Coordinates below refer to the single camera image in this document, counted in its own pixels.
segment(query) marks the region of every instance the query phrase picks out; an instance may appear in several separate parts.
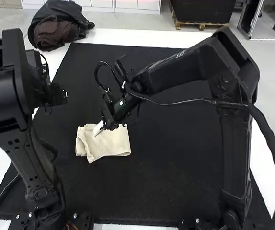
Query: white floor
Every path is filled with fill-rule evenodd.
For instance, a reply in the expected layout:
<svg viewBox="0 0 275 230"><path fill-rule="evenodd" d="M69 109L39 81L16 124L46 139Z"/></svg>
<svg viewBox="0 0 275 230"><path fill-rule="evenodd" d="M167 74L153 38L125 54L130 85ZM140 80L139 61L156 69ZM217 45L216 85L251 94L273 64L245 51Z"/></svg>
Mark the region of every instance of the white floor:
<svg viewBox="0 0 275 230"><path fill-rule="evenodd" d="M27 29L36 10L0 8L0 37L3 29L20 28L27 35ZM84 16L94 21L96 28L143 29L176 31L166 1L162 4L161 15L140 15L107 12L84 12ZM244 47L258 64L261 72L257 106L264 112L275 132L275 41L247 41L236 29L240 13L235 12L230 27ZM271 29L270 18L264 14L258 20L253 38L275 38ZM206 28L205 32L215 31L215 27ZM197 31L196 26L183 27L181 31ZM27 49L33 48L25 38Z"/></svg>

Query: beige cloth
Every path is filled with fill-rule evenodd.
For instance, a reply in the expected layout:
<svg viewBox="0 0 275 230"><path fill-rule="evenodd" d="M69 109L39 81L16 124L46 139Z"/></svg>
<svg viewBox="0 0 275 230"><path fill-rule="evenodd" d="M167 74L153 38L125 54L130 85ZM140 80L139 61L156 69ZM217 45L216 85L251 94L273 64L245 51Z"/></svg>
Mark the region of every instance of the beige cloth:
<svg viewBox="0 0 275 230"><path fill-rule="evenodd" d="M86 156L89 163L103 156L128 156L131 153L128 129L122 125L101 134L93 134L96 124L78 127L76 138L76 156Z"/></svg>

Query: black garment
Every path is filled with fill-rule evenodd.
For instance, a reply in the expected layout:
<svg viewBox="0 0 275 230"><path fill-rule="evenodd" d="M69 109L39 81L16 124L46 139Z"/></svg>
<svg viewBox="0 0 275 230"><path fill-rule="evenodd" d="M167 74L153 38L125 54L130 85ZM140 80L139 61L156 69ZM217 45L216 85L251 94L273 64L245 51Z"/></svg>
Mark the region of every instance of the black garment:
<svg viewBox="0 0 275 230"><path fill-rule="evenodd" d="M51 51L64 46L65 42L85 38L86 31L94 28L95 24L87 20L81 12L82 7L73 1L47 1L31 21L28 29L30 43L40 50ZM63 28L59 28L62 22L71 25L70 31L67 29L62 32Z"/></svg>

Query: black rubber mat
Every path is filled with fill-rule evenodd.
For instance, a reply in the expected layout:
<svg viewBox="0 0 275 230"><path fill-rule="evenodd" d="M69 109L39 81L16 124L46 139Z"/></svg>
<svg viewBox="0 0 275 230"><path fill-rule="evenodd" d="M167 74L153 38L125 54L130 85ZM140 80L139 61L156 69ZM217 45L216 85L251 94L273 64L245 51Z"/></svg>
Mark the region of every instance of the black rubber mat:
<svg viewBox="0 0 275 230"><path fill-rule="evenodd" d="M70 212L89 211L97 222L175 226L180 219L203 216L217 221L222 186L221 132L215 108L205 104L141 106L128 122L131 155L104 157L92 164L75 156L77 126L98 123L103 103L93 70L100 60L114 63L127 54L126 67L139 70L179 49L71 44L55 82L68 92L68 103L51 115L40 109L34 125L39 137L59 149L55 165L65 187ZM116 91L109 70L101 80ZM198 81L156 96L163 102L210 97L207 82ZM11 166L0 186L16 175ZM271 218L253 182L246 229L263 229ZM19 181L0 206L0 219L27 211Z"/></svg>

